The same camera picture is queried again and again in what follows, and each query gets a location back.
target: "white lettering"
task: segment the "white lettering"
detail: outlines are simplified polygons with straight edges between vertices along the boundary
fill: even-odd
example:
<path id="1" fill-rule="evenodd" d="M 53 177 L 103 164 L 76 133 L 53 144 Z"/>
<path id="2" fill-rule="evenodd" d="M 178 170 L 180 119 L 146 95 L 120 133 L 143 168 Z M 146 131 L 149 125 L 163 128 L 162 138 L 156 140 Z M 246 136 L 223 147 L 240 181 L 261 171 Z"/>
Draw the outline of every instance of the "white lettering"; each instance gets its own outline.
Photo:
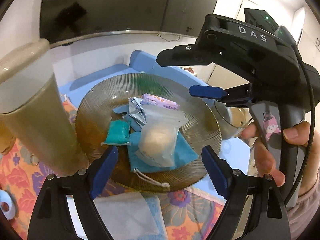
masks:
<path id="1" fill-rule="evenodd" d="M 245 28 L 243 28 L 243 27 L 241 27 L 241 26 L 239 26 L 239 31 L 241 32 L 241 33 L 245 33 L 246 31 L 245 31 Z"/>
<path id="2" fill-rule="evenodd" d="M 260 35 L 260 37 L 262 41 L 267 42 L 266 37 L 264 35 Z"/>
<path id="3" fill-rule="evenodd" d="M 252 36 L 255 36 L 256 38 L 258 38 L 257 35 L 254 33 L 254 31 L 251 32 L 251 35 L 250 35 L 250 36 L 251 36 L 251 37 L 252 37 Z"/>

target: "my melody sticker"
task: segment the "my melody sticker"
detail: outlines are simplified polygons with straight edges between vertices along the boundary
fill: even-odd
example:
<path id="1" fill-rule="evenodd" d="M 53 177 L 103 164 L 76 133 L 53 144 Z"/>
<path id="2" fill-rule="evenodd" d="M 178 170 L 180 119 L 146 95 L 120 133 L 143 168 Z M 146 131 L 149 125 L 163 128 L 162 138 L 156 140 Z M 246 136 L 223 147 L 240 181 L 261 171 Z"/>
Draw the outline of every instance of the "my melody sticker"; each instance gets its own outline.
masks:
<path id="1" fill-rule="evenodd" d="M 264 112 L 263 116 L 263 127 L 266 130 L 266 140 L 268 141 L 272 134 L 281 133 L 281 130 L 278 127 L 278 121 L 274 115 L 270 112 Z"/>

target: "frosted zip bag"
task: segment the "frosted zip bag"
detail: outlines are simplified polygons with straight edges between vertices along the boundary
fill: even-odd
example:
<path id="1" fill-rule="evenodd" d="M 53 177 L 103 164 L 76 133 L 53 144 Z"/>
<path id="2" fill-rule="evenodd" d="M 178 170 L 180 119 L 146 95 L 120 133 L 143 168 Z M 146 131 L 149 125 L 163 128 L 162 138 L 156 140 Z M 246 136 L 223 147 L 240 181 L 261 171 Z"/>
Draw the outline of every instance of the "frosted zip bag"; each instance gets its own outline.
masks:
<path id="1" fill-rule="evenodd" d="M 147 123 L 142 127 L 137 157 L 156 167 L 174 166 L 179 128 L 188 122 L 182 111 L 145 105 Z"/>

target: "green small package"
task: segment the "green small package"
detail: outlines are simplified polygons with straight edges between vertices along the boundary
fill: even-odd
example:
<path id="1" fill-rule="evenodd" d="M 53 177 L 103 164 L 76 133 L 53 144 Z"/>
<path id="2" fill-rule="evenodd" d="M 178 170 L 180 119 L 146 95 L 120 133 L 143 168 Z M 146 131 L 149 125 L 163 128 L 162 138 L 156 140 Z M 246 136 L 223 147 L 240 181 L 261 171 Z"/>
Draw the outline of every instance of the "green small package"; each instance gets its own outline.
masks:
<path id="1" fill-rule="evenodd" d="M 130 145 L 129 141 L 129 133 L 130 133 L 130 124 L 123 120 L 112 121 L 110 123 L 108 136 L 105 142 L 101 143 L 102 145 Z"/>

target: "black television screen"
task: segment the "black television screen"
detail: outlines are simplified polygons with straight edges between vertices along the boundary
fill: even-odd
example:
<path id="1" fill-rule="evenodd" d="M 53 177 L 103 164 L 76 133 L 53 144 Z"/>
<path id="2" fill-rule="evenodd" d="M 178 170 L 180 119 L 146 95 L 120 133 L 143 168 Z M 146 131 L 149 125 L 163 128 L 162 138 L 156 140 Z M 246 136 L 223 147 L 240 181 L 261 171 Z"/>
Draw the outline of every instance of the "black television screen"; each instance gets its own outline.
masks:
<path id="1" fill-rule="evenodd" d="M 197 37 L 217 0 L 43 0 L 40 37 L 50 43 L 114 31 Z"/>

